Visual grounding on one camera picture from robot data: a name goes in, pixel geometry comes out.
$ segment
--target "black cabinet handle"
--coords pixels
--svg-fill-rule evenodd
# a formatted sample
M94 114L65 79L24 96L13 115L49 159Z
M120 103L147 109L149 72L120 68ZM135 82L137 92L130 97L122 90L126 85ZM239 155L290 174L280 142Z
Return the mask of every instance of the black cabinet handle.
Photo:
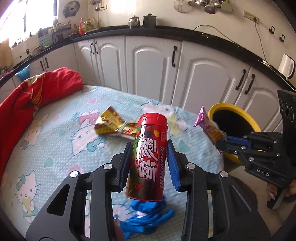
M92 46L93 44L94 44L94 43L91 43L91 46ZM92 49L91 49L91 53L94 54L94 52L92 51Z
M49 66L48 66L48 62L47 62L47 58L45 58L45 62L46 62L46 66L47 66L47 68L49 68Z
M44 71L43 64L42 64L42 61L41 60L40 60L40 63L41 63L42 71Z
M246 95L248 94L248 92L249 92L250 89L252 88L252 85L253 85L253 82L254 82L254 78L255 78L255 75L252 74L252 80L251 80L251 83L250 83L248 89L244 92Z
M97 54L99 54L99 52L96 51L96 44L98 45L97 41L96 41L96 43L94 44L94 51L95 51Z
M174 62L175 62L175 52L176 52L177 49L178 49L177 46L174 46L173 57L172 57L172 66L173 66L173 67L176 66Z
M238 90L240 88L240 86L242 85L242 82L244 81L244 76L246 75L246 72L247 71L245 69L243 69L243 71L242 71L242 78L241 78L241 80L239 82L239 85L235 87L236 90Z

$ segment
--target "trash can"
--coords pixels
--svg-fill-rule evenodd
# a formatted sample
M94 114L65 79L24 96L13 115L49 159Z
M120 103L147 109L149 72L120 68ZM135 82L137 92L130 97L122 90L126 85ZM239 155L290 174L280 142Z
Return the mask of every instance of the trash can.
M251 131L261 131L257 122L247 112L241 108L228 103L218 103L213 105L208 116L217 123L220 130L226 132L228 136L240 137L248 135ZM223 153L224 157L242 165L236 155Z

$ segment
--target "red candy tube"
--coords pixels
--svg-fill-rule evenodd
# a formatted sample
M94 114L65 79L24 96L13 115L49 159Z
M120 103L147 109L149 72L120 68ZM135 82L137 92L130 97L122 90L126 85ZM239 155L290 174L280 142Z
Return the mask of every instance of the red candy tube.
M168 121L158 113L141 115L138 121L126 196L158 202L163 198Z

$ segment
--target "kettle handle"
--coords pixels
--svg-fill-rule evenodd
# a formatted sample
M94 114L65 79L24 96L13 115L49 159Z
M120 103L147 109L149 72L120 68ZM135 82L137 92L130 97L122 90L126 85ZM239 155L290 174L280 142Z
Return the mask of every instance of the kettle handle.
M291 79L293 76L294 76L294 73L295 73L295 60L291 58L291 62L292 62L292 71L291 71L291 74L289 74L287 76L288 79Z

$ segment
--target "floor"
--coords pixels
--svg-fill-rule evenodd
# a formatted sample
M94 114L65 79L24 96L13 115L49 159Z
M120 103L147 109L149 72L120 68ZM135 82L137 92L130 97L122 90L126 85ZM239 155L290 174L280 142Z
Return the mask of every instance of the floor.
M231 176L236 177L247 184L256 194L258 201L258 212L267 224L271 235L273 235L290 214L292 208L296 204L296 201L292 203L283 201L277 210L268 209L266 207L266 182L246 173L244 171L244 166L239 166L229 160L225 160L225 170L229 172Z

